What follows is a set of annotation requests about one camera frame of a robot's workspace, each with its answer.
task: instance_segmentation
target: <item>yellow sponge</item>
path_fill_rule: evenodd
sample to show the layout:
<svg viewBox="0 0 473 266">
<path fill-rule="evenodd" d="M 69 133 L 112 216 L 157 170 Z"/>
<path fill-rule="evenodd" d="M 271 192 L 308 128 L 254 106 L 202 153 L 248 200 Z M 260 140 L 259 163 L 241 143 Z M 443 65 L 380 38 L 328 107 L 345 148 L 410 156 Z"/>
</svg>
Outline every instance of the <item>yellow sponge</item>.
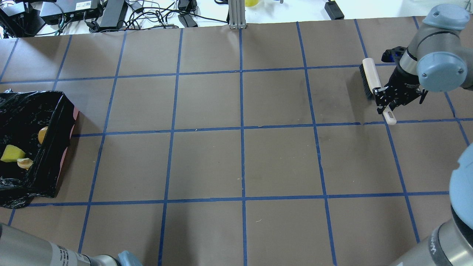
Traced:
<svg viewBox="0 0 473 266">
<path fill-rule="evenodd" d="M 17 146 L 7 145 L 0 161 L 4 162 L 16 162 L 17 159 L 23 159 L 25 157 L 25 152 L 22 151 Z"/>
</svg>

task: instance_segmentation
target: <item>black garbage bag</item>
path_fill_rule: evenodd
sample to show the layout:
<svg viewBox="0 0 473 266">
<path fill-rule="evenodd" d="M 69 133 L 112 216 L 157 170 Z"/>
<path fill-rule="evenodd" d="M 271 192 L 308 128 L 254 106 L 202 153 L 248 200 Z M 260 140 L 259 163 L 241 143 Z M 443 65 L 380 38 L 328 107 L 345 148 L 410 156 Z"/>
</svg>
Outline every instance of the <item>black garbage bag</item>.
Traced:
<svg viewBox="0 0 473 266">
<path fill-rule="evenodd" d="M 8 144 L 33 160 L 28 169 L 0 161 L 0 206 L 17 209 L 35 196 L 53 198 L 74 126 L 74 105 L 60 91 L 0 93 L 0 154 Z M 38 132 L 48 126 L 43 144 Z"/>
</svg>

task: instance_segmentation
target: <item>black bristles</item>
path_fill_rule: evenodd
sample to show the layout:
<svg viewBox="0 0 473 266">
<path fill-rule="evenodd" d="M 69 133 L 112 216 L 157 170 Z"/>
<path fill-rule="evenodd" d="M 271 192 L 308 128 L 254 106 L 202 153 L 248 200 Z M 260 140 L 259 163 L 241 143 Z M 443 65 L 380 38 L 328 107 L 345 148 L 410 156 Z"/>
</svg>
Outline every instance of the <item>black bristles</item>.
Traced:
<svg viewBox="0 0 473 266">
<path fill-rule="evenodd" d="M 363 64 L 359 66 L 359 72 L 361 74 L 361 79 L 363 80 L 363 87 L 365 87 L 366 99 L 374 100 L 375 96 L 373 95 L 373 92 L 369 88 L 368 79 L 366 78 L 365 68 L 363 67 Z"/>
</svg>

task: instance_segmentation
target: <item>label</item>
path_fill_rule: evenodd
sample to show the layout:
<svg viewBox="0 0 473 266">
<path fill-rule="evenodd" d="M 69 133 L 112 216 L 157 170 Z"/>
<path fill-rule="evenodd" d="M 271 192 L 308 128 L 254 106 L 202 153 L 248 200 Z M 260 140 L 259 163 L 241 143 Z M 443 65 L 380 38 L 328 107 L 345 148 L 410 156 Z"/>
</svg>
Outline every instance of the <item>label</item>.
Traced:
<svg viewBox="0 0 473 266">
<path fill-rule="evenodd" d="M 76 11 L 77 10 L 83 10 L 83 9 L 89 9 L 91 4 L 92 4 L 92 1 L 79 2 L 79 3 L 76 4 Z"/>
<path fill-rule="evenodd" d="M 51 255 L 50 266 L 78 266 L 78 261 L 90 265 L 88 257 L 78 254 L 70 249 L 51 243 L 53 253 Z"/>
<path fill-rule="evenodd" d="M 435 263 L 436 266 L 452 266 L 452 263 L 448 258 L 445 256 L 444 251 L 442 250 L 442 247 L 440 246 L 440 241 L 438 239 L 438 231 L 442 225 L 437 227 L 432 234 L 429 237 L 429 240 L 427 241 L 428 244 L 428 249 L 430 253 L 430 257 L 432 258 L 432 261 Z"/>
</svg>

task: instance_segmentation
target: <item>black cable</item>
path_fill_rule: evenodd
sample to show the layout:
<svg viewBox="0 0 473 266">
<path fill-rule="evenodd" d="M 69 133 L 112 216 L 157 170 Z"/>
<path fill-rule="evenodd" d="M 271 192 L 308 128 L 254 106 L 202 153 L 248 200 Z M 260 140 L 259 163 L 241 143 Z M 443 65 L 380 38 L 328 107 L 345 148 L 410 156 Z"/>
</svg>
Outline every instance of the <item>black cable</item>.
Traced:
<svg viewBox="0 0 473 266">
<path fill-rule="evenodd" d="M 127 30 L 147 30 L 147 29 L 154 29 L 154 28 L 161 28 L 161 27 L 164 27 L 164 26 L 153 26 L 153 27 L 149 27 L 149 28 L 144 28 L 144 29 L 133 29 L 133 28 L 129 28 L 129 29 L 105 29 L 105 30 L 102 30 L 102 31 L 99 31 L 99 32 L 115 32 L 115 31 L 127 31 Z M 167 26 L 167 27 L 170 27 L 170 28 L 179 28 L 178 26 Z"/>
<path fill-rule="evenodd" d="M 92 20 L 91 22 L 86 21 L 86 16 L 87 16 L 87 11 L 84 11 L 84 17 L 82 20 L 86 23 L 86 25 L 89 27 L 89 32 L 90 33 L 95 33 L 99 30 L 100 25 L 97 23 L 97 20 Z"/>
</svg>

